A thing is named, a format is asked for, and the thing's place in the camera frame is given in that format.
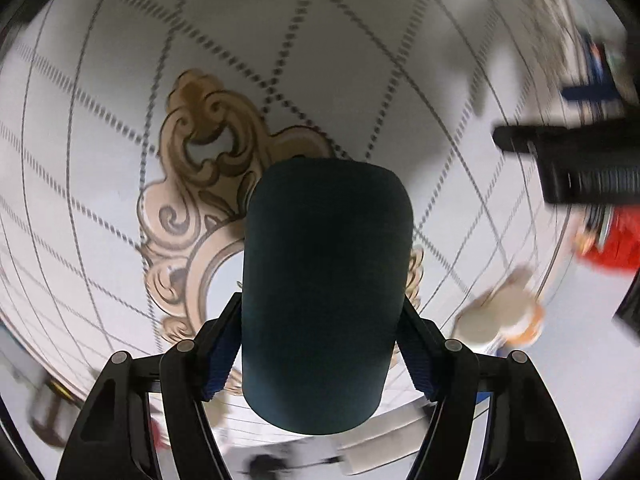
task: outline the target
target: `blurry object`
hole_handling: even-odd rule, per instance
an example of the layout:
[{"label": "blurry object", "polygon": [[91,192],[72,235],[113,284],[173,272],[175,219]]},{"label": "blurry object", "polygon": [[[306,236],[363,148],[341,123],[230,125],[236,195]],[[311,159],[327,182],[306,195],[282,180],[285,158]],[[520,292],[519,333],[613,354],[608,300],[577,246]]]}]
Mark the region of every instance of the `blurry object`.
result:
[{"label": "blurry object", "polygon": [[415,246],[411,249],[411,255],[409,256],[409,272],[406,276],[406,289],[404,294],[409,298],[414,308],[420,306],[420,280],[424,269],[422,268],[422,260],[424,258],[424,249],[420,246]]},{"label": "blurry object", "polygon": [[593,74],[592,80],[577,86],[565,86],[561,91],[562,97],[567,101],[587,101],[596,106],[602,101],[620,101],[622,96],[613,79],[605,45],[594,42],[587,33],[583,33],[583,41],[587,47],[586,59]]},{"label": "blurry object", "polygon": [[209,421],[209,425],[212,428],[219,426],[224,420],[225,415],[228,413],[228,409],[225,404],[224,391],[216,393],[213,396],[213,399],[203,402],[202,406],[204,408],[204,413],[207,416],[207,420]]},{"label": "blurry object", "polygon": [[479,296],[456,319],[453,337],[485,355],[505,344],[526,348],[536,342],[545,311],[527,289],[531,276],[528,267],[517,267],[498,289]]},{"label": "blurry object", "polygon": [[578,254],[585,255],[596,243],[596,235],[592,231],[581,230],[575,234],[575,250]]},{"label": "blurry object", "polygon": [[424,397],[332,436],[346,475],[363,473],[417,452],[427,434],[433,405]]},{"label": "blurry object", "polygon": [[[479,300],[484,300],[484,304],[490,296],[491,292],[486,292]],[[493,312],[475,303],[458,316],[452,337],[462,341],[473,352],[493,355],[504,343],[500,336],[500,324]]]},{"label": "blurry object", "polygon": [[247,465],[245,474],[251,480],[279,480],[280,471],[289,469],[283,459],[268,454],[254,456]]},{"label": "blurry object", "polygon": [[81,407],[82,402],[76,396],[48,377],[33,397],[29,425],[43,442],[63,448]]},{"label": "blurry object", "polygon": [[498,126],[494,142],[535,157],[549,204],[631,205],[640,202],[639,130],[638,118],[579,128]]},{"label": "blurry object", "polygon": [[610,208],[600,225],[586,223],[584,232],[592,229],[598,243],[578,245],[578,256],[606,269],[632,270],[640,268],[640,207]]}]

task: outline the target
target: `black line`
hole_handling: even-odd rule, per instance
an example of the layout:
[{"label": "black line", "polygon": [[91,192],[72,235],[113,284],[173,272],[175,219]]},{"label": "black line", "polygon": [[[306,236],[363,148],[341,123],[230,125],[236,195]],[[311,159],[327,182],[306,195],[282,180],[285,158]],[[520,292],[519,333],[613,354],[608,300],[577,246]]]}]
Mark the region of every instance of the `black line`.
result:
[{"label": "black line", "polygon": [[489,411],[489,408],[485,408],[484,410],[482,410],[480,413],[478,413],[475,417],[474,420],[476,420],[476,418],[478,418],[480,415],[484,415],[486,412]]},{"label": "black line", "polygon": [[[59,330],[60,332],[66,332],[64,328],[56,325],[52,320],[49,319],[49,317],[45,316],[43,313],[40,313],[40,315],[56,330]],[[35,326],[32,322],[27,321],[26,324],[28,324],[29,326],[31,326],[31,328],[33,328],[39,335],[46,335],[44,332],[41,332],[37,326]],[[76,341],[76,344],[81,345],[85,348],[88,348],[87,345],[85,344],[81,344],[79,341]],[[90,373],[88,370],[86,370],[85,367],[89,367],[92,368],[92,366],[87,363],[86,361],[82,361],[81,359],[79,359],[78,357],[76,357],[75,355],[69,353],[68,351],[66,351],[63,348],[60,348],[60,346],[58,346],[58,350],[60,352],[62,352],[64,355],[66,355],[67,357],[70,357],[73,359],[73,361],[75,361],[76,363],[80,364],[82,366],[82,368],[80,368],[80,370],[78,370],[78,373],[80,374],[80,376],[82,376],[82,372],[86,371],[87,375],[90,377]]]},{"label": "black line", "polygon": [[[482,218],[482,213],[483,213],[482,208],[480,208],[478,213],[476,214],[476,218],[471,224],[471,227],[466,232],[465,238],[462,240],[462,243],[458,248],[458,252],[456,253],[456,256],[453,258],[453,262],[451,263],[450,269],[447,269],[447,272],[445,273],[444,277],[440,280],[440,283],[436,286],[435,290],[431,293],[429,299],[422,305],[421,309],[418,311],[419,315],[423,313],[424,309],[427,308],[427,306],[429,306],[431,301],[433,301],[433,298],[436,297],[436,294],[442,288],[442,285],[444,285],[444,283],[447,281],[447,278],[449,277],[450,273],[453,271],[454,267],[456,266],[456,263],[460,259],[460,254],[462,254],[462,251],[464,250],[466,243],[469,241],[469,239],[471,238],[471,235],[476,230],[476,227],[478,226],[480,219]],[[468,294],[470,292],[470,289],[467,287],[462,292],[464,292],[465,294]]]},{"label": "black line", "polygon": [[71,204],[71,139],[73,133],[73,120],[74,120],[74,107],[76,104],[76,95],[78,94],[78,82],[80,80],[80,72],[82,70],[82,62],[84,61],[84,55],[86,53],[86,48],[89,43],[89,37],[91,36],[91,32],[94,29],[95,21],[102,10],[102,5],[105,0],[98,0],[98,3],[95,6],[94,13],[91,16],[91,20],[89,21],[89,25],[87,27],[86,34],[84,35],[84,40],[82,42],[82,48],[80,49],[80,56],[78,59],[78,65],[76,66],[76,75],[74,77],[74,85],[71,91],[71,99],[69,104],[69,119],[68,119],[68,127],[66,133],[66,202],[69,209],[69,223],[71,224],[71,230],[74,234],[74,242],[76,245],[76,253],[78,254],[78,262],[80,264],[80,271],[82,272],[82,278],[84,279],[84,284],[86,285],[86,291],[89,294],[89,299],[91,301],[92,307],[94,308],[95,315],[98,319],[98,324],[100,325],[100,330],[104,333],[105,338],[107,339],[107,343],[111,350],[113,351],[113,345],[111,340],[107,336],[106,330],[104,329],[104,325],[102,323],[102,319],[100,318],[100,312],[98,311],[98,307],[95,304],[94,294],[91,291],[91,287],[89,286],[89,280],[86,276],[86,272],[84,270],[84,262],[82,261],[82,254],[80,251],[80,245],[78,242],[78,232],[76,231],[76,221],[74,220],[74,210]]},{"label": "black line", "polygon": [[[7,140],[9,144],[20,153],[20,139],[9,129],[6,125],[0,120],[0,137],[4,140]],[[37,173],[37,175],[62,198],[66,198],[66,190],[62,187],[62,185],[57,182],[51,174],[45,170],[43,165],[41,165],[33,156],[32,153],[27,150],[22,150],[24,153],[24,159],[27,161],[29,167]],[[87,218],[92,219],[94,222],[99,224],[101,227],[107,229],[110,233],[117,236],[123,242],[126,242],[131,247],[136,247],[136,243],[132,240],[132,238],[125,235],[122,231],[114,227],[111,223],[107,222],[103,218],[99,217],[94,211],[89,209],[87,206],[82,204],[75,197],[71,197],[71,202],[77,211],[81,212]]]},{"label": "black line", "polygon": [[[99,327],[98,327],[95,323],[91,323],[87,318],[83,317],[81,314],[78,314],[77,312],[74,312],[74,311],[72,311],[72,310],[70,310],[70,312],[72,312],[72,313],[73,313],[75,316],[77,316],[79,319],[82,319],[84,322],[86,322],[86,323],[90,324],[91,326],[93,326],[95,329],[100,330],[100,329],[99,329]],[[62,328],[62,327],[58,326],[58,325],[56,324],[56,322],[55,322],[55,321],[53,321],[51,318],[49,318],[49,317],[48,317],[48,316],[46,316],[45,314],[40,313],[40,315],[41,315],[44,319],[46,319],[46,320],[47,320],[47,322],[51,323],[51,325],[52,325],[55,329],[60,330],[60,332],[64,332],[64,331],[65,331],[65,329],[64,329],[64,328]],[[34,326],[33,324],[31,324],[31,326],[32,326],[33,328],[35,328],[36,330],[37,330],[37,328],[38,328],[38,327]],[[113,338],[114,338],[116,341],[118,341],[119,343],[122,343],[122,344],[128,345],[128,346],[132,347],[133,349],[135,349],[135,350],[137,350],[137,351],[139,351],[139,352],[142,352],[143,354],[150,355],[150,353],[149,353],[149,352],[146,352],[146,351],[144,351],[142,348],[138,348],[137,346],[132,345],[132,344],[131,344],[130,342],[128,342],[128,341],[124,341],[124,339],[117,338],[116,336],[113,336],[113,335],[110,335],[110,337],[113,337]],[[101,358],[105,359],[105,364],[106,364],[107,360],[109,359],[107,356],[103,355],[101,352],[98,352],[95,348],[92,348],[91,346],[86,345],[85,343],[82,343],[81,341],[77,341],[77,342],[76,342],[76,344],[79,344],[80,346],[83,346],[83,347],[84,347],[84,348],[86,348],[87,350],[90,350],[91,352],[93,352],[94,354],[96,354],[98,357],[101,357]],[[89,368],[92,368],[91,364],[89,364],[89,363],[87,363],[87,362],[82,363],[82,364],[87,364]]]},{"label": "black line", "polygon": [[[24,44],[21,40],[16,40],[14,43],[15,52],[25,61],[29,61],[32,56],[33,49]],[[42,74],[55,86],[60,88],[64,93],[71,95],[73,88],[72,79],[62,72],[59,68],[55,67],[49,59],[41,54],[35,54],[34,67],[37,72]],[[101,105],[94,96],[78,87],[75,95],[76,101],[78,101],[84,108],[89,110],[94,116],[103,120],[107,125],[120,133],[127,140],[135,144],[142,142],[142,136],[137,131],[125,124],[119,119],[115,113]],[[149,153],[153,153],[155,156],[159,156],[158,148],[154,145],[149,145]]]},{"label": "black line", "polygon": [[[495,19],[493,19],[493,14],[490,13],[489,18],[485,24],[485,37],[482,40],[482,45],[481,45],[481,49],[480,49],[480,54],[479,56],[481,56],[482,62],[486,62],[486,50],[489,48],[490,43],[493,41],[494,39],[494,31],[495,31]],[[466,132],[466,126],[469,120],[469,117],[471,116],[471,112],[473,111],[473,104],[475,103],[476,99],[477,99],[477,95],[478,95],[478,67],[476,67],[476,69],[474,70],[474,74],[472,76],[472,80],[473,80],[473,88],[469,94],[469,97],[466,99],[465,105],[463,107],[462,110],[462,114],[460,117],[460,120],[458,122],[458,127],[456,128],[456,133],[454,135],[454,140],[456,142],[460,142],[462,140],[462,137],[464,136],[465,132]],[[424,213],[422,214],[422,217],[420,218],[420,222],[418,223],[418,229],[422,229],[422,227],[424,226],[424,223],[427,221],[427,219],[429,218],[429,215],[431,214],[431,211],[433,210],[433,207],[435,206],[436,203],[436,199],[439,197],[440,195],[440,191],[442,189],[442,186],[444,184],[444,181],[447,179],[447,177],[449,176],[449,171],[450,168],[452,168],[453,166],[453,158],[454,158],[454,150],[453,148],[451,148],[449,150],[449,153],[447,154],[447,158],[445,160],[444,166],[442,168],[442,170],[440,171],[440,179],[438,181],[438,183],[436,184],[435,189],[433,190],[433,192],[431,193],[431,198],[429,200],[429,203],[427,204],[427,207],[424,211]]]},{"label": "black line", "polygon": [[232,418],[230,416],[225,416],[229,420],[235,420],[237,422],[246,422],[247,424],[260,424],[261,426],[272,426],[268,422],[254,422],[252,420],[244,420],[244,418]]},{"label": "black line", "polygon": [[489,90],[491,90],[491,93],[493,94],[494,99],[495,99],[495,103],[498,105],[498,108],[500,108],[500,114],[502,115],[502,119],[504,120],[505,123],[508,124],[507,116],[504,113],[504,108],[502,108],[502,103],[500,102],[500,99],[498,98],[498,94],[495,91],[494,85],[491,83],[491,80],[489,79],[489,76],[487,75],[486,70],[484,69],[484,63],[480,62],[480,60],[478,59],[478,54],[476,54],[476,52],[474,51],[473,47],[471,46],[471,43],[469,42],[469,40],[466,37],[464,31],[462,30],[462,27],[460,27],[460,24],[455,19],[453,14],[449,11],[449,9],[447,9],[447,6],[443,3],[443,1],[442,0],[433,0],[433,1],[437,4],[437,6],[440,7],[442,12],[444,12],[446,17],[449,19],[449,21],[451,22],[453,27],[456,29],[456,31],[460,35],[460,38],[462,38],[463,43],[465,43],[466,47],[468,48],[469,52],[471,53],[471,56],[476,61],[476,67],[480,69],[480,72],[482,73],[482,78],[484,79],[484,81],[486,82],[487,86],[489,87]]},{"label": "black line", "polygon": [[[402,38],[400,40],[400,45],[398,46],[398,52],[396,57],[398,62],[402,65],[406,64],[406,60],[411,53],[412,47],[414,46],[415,35],[418,29],[422,26],[422,22],[424,20],[424,12],[427,8],[428,0],[414,0],[412,5],[412,10],[409,15],[409,23],[404,29],[404,33],[402,34]],[[386,83],[386,90],[384,98],[382,99],[382,103],[380,105],[380,109],[376,115],[376,124],[373,127],[373,134],[369,139],[369,144],[367,145],[367,151],[365,152],[364,158],[365,160],[369,160],[371,158],[371,153],[375,149],[376,142],[378,141],[378,137],[380,136],[380,131],[385,122],[386,112],[389,107],[392,105],[394,97],[396,95],[396,89],[398,88],[398,84],[400,83],[400,73],[395,69],[391,69],[391,75],[389,76],[389,80]]]},{"label": "black line", "polygon": [[571,257],[569,258],[569,262],[566,265],[566,269],[564,270],[564,273],[562,274],[562,278],[560,278],[560,281],[558,282],[558,286],[556,287],[556,290],[554,291],[554,293],[551,296],[551,298],[549,298],[548,300],[545,301],[546,306],[549,306],[552,303],[552,301],[556,298],[556,294],[558,294],[558,291],[560,290],[560,286],[564,282],[566,274],[569,272],[569,268],[571,267],[572,263],[574,262],[574,256],[575,256],[575,253],[572,252],[571,253]]},{"label": "black line", "polygon": [[544,277],[540,282],[540,286],[538,287],[538,291],[536,292],[536,298],[540,296],[542,293],[542,288],[546,284],[546,280],[548,280],[549,275],[551,274],[551,269],[556,262],[556,258],[558,257],[558,253],[560,252],[560,246],[562,245],[562,241],[564,240],[564,235],[566,233],[566,228],[569,225],[569,218],[571,216],[571,205],[566,210],[566,216],[564,217],[564,223],[562,224],[562,230],[560,231],[560,236],[558,237],[558,241],[556,242],[556,248],[554,249],[554,254],[551,256],[551,261],[549,262],[548,267],[546,268],[546,272]]},{"label": "black line", "polygon": [[[58,354],[60,354],[60,350],[58,350],[56,345],[53,343],[53,340],[51,339],[51,336],[47,333],[47,331],[45,330],[44,326],[42,325],[42,321],[40,320],[40,317],[38,316],[38,313],[37,313],[35,307],[33,306],[33,303],[31,302],[31,299],[29,298],[29,295],[27,294],[27,290],[24,288],[24,283],[22,282],[22,278],[20,277],[20,273],[18,272],[18,268],[15,265],[14,255],[11,252],[11,246],[9,245],[9,238],[6,235],[6,229],[4,228],[4,221],[2,220],[2,213],[0,213],[0,227],[2,228],[2,234],[4,235],[4,243],[6,244],[6,248],[7,248],[7,251],[9,253],[8,256],[11,259],[12,264],[14,265],[15,275],[18,277],[18,281],[20,282],[20,287],[22,288],[22,291],[24,293],[24,297],[26,298],[26,300],[29,303],[31,309],[33,310],[33,315],[36,317],[36,319],[40,323],[42,329],[44,330],[45,334],[47,335],[47,339],[49,339],[49,342],[56,348],[56,351],[58,352]],[[47,359],[46,359],[45,355],[46,354],[44,352],[42,352],[42,357],[47,362]],[[66,363],[65,359],[62,357],[62,354],[60,354],[60,358],[62,359],[63,363]]]},{"label": "black line", "polygon": [[284,41],[282,42],[281,50],[276,58],[275,67],[271,70],[271,79],[268,81],[266,89],[267,95],[264,98],[264,104],[262,106],[262,113],[268,114],[270,111],[270,104],[273,100],[281,101],[282,94],[278,94],[276,85],[279,83],[282,73],[287,65],[287,57],[291,53],[296,38],[298,36],[298,30],[302,27],[306,20],[306,16],[309,12],[313,0],[297,0],[296,8],[293,12],[293,17],[287,27],[287,33],[285,34]]},{"label": "black line", "polygon": [[[47,23],[47,18],[49,17],[49,12],[51,10],[51,7],[53,6],[53,3],[56,0],[51,0],[49,3],[49,7],[47,7],[47,10],[44,14],[44,17],[42,19],[42,23],[40,24],[40,28],[38,30],[38,35],[36,37],[36,41],[33,47],[33,53],[31,56],[31,60],[30,60],[30,64],[29,64],[29,72],[27,74],[27,82],[24,88],[24,99],[22,101],[22,117],[20,120],[20,177],[22,179],[22,200],[24,202],[24,213],[27,219],[27,226],[29,228],[29,236],[31,237],[31,243],[33,244],[33,251],[35,253],[36,256],[36,261],[38,263],[38,268],[40,269],[40,274],[42,275],[42,280],[44,281],[44,284],[47,288],[47,292],[49,293],[49,297],[51,298],[51,301],[53,302],[53,305],[58,313],[58,315],[60,316],[60,319],[66,329],[66,332],[69,334],[69,336],[71,337],[71,339],[73,339],[73,336],[71,335],[71,332],[69,331],[69,328],[66,326],[66,322],[62,317],[62,314],[60,313],[60,308],[58,306],[58,304],[56,303],[55,298],[53,297],[53,293],[49,287],[49,282],[47,281],[47,277],[44,273],[44,269],[42,268],[42,262],[40,261],[40,253],[38,252],[38,246],[36,245],[36,240],[35,240],[35,236],[33,235],[33,226],[31,225],[31,215],[29,213],[29,204],[28,204],[28,200],[27,200],[27,189],[26,189],[26,181],[24,178],[24,121],[26,118],[26,112],[27,112],[27,102],[29,99],[29,86],[31,83],[31,75],[33,74],[33,64],[35,61],[35,54],[36,51],[38,49],[38,45],[40,44],[40,38],[42,36],[42,31],[44,30],[44,26]],[[80,347],[78,346],[78,344],[76,344],[76,348],[78,348],[78,352],[80,353],[80,355],[82,356],[82,358],[85,360],[85,362],[87,363],[87,365],[89,364],[89,362],[86,360],[86,357],[84,356],[84,354],[82,353],[82,350],[80,349]]]}]

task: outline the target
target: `red object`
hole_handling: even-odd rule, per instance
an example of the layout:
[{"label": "red object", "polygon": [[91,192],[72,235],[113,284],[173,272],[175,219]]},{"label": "red object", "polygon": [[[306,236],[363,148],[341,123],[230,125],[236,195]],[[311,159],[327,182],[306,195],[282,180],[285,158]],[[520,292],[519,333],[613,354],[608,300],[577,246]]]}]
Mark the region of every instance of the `red object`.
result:
[{"label": "red object", "polygon": [[593,246],[583,258],[607,269],[640,269],[640,207],[614,209],[611,230],[602,252]]},{"label": "red object", "polygon": [[151,437],[156,449],[168,449],[168,446],[162,441],[160,424],[154,418],[151,418]]}]

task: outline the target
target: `black bracket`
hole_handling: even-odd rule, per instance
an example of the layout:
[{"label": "black bracket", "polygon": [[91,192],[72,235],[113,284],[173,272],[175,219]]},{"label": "black bracket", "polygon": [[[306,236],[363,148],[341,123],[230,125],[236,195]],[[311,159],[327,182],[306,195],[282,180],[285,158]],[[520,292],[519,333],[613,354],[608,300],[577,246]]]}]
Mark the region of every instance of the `black bracket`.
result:
[{"label": "black bracket", "polygon": [[[224,387],[241,340],[241,294],[196,338],[163,356],[114,354],[82,409],[58,480],[161,480],[146,392],[162,392],[181,480],[231,480],[207,421],[203,400]],[[478,480],[579,480],[571,442],[530,359],[474,354],[405,300],[398,345],[416,388],[437,402],[408,480],[457,480],[478,392],[492,392]]]}]

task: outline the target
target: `gold scroll ornament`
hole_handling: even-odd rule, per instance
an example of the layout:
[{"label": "gold scroll ornament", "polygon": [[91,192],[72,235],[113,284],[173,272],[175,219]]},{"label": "gold scroll ornament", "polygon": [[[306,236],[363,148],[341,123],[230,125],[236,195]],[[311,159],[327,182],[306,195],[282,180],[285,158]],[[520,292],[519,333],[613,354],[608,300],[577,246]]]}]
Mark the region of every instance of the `gold scroll ornament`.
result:
[{"label": "gold scroll ornament", "polygon": [[[294,156],[335,155],[311,128],[292,126],[271,134],[249,99],[199,70],[177,79],[166,111],[159,149],[165,178],[141,193],[138,219],[146,237],[140,248],[148,263],[146,289],[168,314],[162,337],[176,343],[202,327],[213,275],[244,250],[247,205],[264,171]],[[194,160],[190,145],[203,152],[225,130],[233,138],[230,150]],[[416,281],[411,272],[407,294],[415,301],[422,274]],[[241,395],[241,381],[233,370],[225,389]]]}]

